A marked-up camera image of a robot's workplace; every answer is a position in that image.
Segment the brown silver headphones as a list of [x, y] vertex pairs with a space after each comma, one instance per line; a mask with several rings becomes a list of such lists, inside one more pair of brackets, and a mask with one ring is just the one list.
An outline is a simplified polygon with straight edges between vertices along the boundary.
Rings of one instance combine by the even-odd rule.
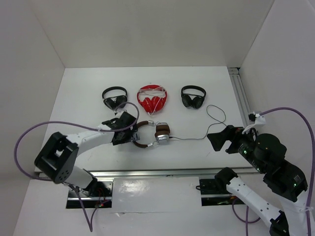
[[137, 141], [134, 141], [133, 144], [142, 149], [153, 147], [154, 145], [164, 145], [168, 143], [170, 139], [170, 127], [166, 122], [154, 122], [152, 120], [141, 121], [137, 123], [137, 128], [141, 128], [143, 126], [151, 126], [155, 127], [155, 141], [149, 144], [140, 144]]

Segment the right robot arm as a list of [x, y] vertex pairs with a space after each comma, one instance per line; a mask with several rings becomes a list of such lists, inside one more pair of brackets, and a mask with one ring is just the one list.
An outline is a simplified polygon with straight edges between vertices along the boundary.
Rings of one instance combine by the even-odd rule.
[[230, 141], [226, 153], [240, 154], [263, 174], [263, 182], [277, 195], [282, 208], [264, 200], [228, 167], [215, 175], [217, 191], [229, 192], [240, 199], [264, 222], [272, 236], [315, 234], [315, 220], [307, 204], [310, 186], [302, 170], [286, 161], [287, 149], [276, 136], [263, 133], [253, 137], [244, 128], [228, 125], [219, 133], [208, 134], [207, 138], [214, 151], [220, 151]]

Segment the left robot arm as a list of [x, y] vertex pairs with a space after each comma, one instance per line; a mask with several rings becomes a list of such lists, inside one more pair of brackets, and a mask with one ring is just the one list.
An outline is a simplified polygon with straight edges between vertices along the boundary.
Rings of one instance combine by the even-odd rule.
[[63, 135], [53, 133], [34, 164], [55, 184], [66, 184], [79, 189], [84, 195], [92, 196], [97, 189], [105, 188], [91, 172], [75, 166], [79, 155], [105, 144], [119, 145], [139, 138], [136, 118], [127, 112], [104, 121], [95, 131]]

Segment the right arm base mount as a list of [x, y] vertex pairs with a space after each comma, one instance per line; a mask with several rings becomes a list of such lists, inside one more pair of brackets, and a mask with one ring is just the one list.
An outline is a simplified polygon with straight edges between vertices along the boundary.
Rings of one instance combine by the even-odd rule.
[[217, 187], [215, 179], [200, 179], [196, 189], [201, 194], [201, 205], [205, 206], [227, 206], [243, 205], [244, 203], [233, 194]]

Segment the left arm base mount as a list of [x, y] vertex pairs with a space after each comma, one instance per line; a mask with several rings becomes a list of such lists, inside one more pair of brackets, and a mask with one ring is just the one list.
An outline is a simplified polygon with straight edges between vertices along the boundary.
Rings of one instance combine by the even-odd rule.
[[[99, 208], [111, 208], [112, 207], [112, 193], [113, 193], [113, 178], [99, 178], [94, 190], [91, 193], [88, 191], [79, 190], [79, 196], [81, 197], [83, 206], [87, 209], [95, 208], [97, 204], [100, 204]], [[79, 198], [74, 190], [69, 189], [67, 202], [67, 209], [81, 209]]]

